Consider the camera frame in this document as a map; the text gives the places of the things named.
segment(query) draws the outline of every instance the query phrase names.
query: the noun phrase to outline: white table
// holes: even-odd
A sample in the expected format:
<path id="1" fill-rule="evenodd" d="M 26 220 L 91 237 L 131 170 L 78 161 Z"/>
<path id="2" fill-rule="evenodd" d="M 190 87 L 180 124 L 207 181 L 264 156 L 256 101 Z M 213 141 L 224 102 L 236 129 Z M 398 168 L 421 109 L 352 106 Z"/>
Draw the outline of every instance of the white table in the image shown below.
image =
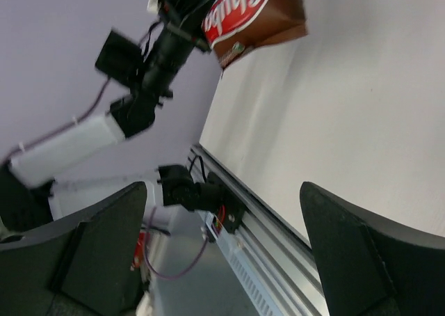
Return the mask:
<path id="1" fill-rule="evenodd" d="M 305 0 L 220 80 L 200 143 L 307 240 L 308 180 L 445 236 L 445 1 Z"/>

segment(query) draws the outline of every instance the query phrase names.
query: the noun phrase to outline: brown snack bag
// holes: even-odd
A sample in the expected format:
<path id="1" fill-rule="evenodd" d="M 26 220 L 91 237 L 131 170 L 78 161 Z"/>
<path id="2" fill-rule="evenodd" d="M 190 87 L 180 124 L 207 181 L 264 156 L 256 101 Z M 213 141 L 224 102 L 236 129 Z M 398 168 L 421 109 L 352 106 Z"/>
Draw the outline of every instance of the brown snack bag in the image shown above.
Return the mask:
<path id="1" fill-rule="evenodd" d="M 303 0 L 216 0 L 202 28 L 223 69 L 255 48 L 307 35 Z"/>

